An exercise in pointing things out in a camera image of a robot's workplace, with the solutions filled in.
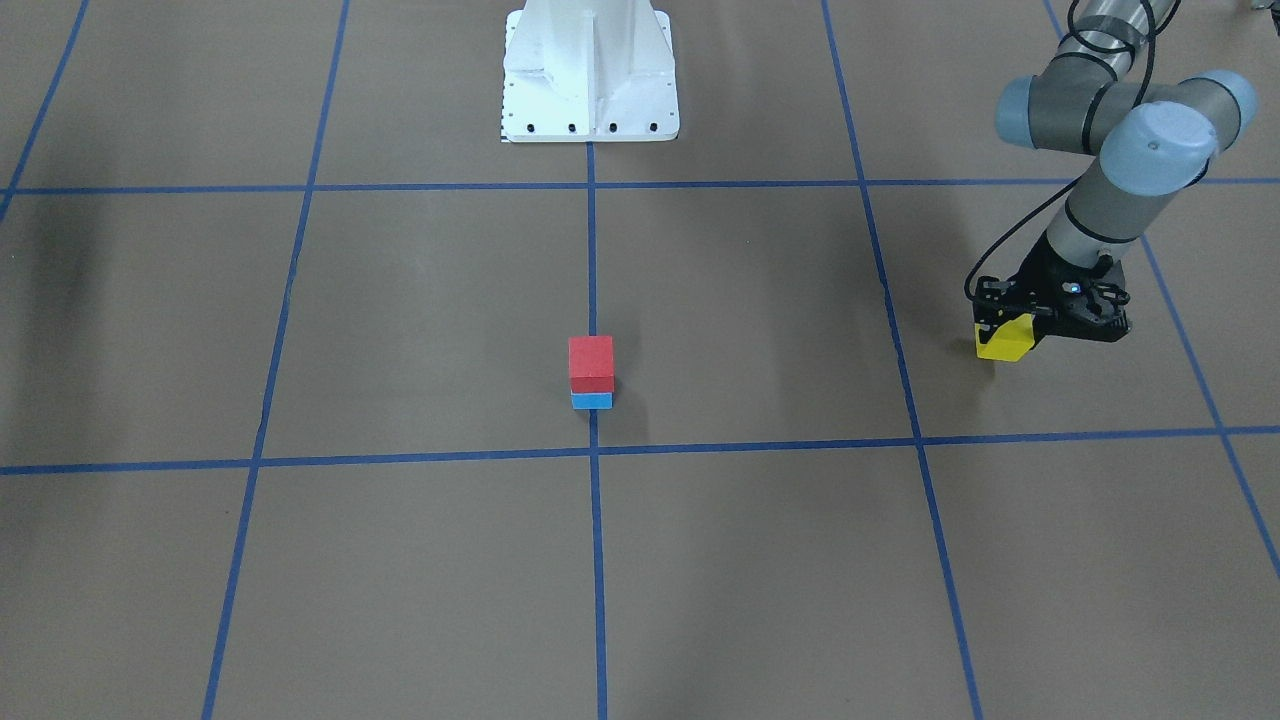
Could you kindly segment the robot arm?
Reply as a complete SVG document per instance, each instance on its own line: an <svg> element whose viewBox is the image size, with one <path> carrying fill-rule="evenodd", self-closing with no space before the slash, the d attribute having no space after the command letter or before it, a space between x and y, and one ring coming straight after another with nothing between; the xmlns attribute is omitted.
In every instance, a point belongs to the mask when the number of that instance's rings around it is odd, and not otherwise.
<svg viewBox="0 0 1280 720"><path fill-rule="evenodd" d="M1130 329L1123 258L1258 111L1252 83L1208 70L1156 85L1155 51L1175 1L1074 3L1046 68L1002 92L995 126L1025 149L1091 158L1006 279L970 274L982 357L1014 361L1047 337L1115 342Z"/></svg>

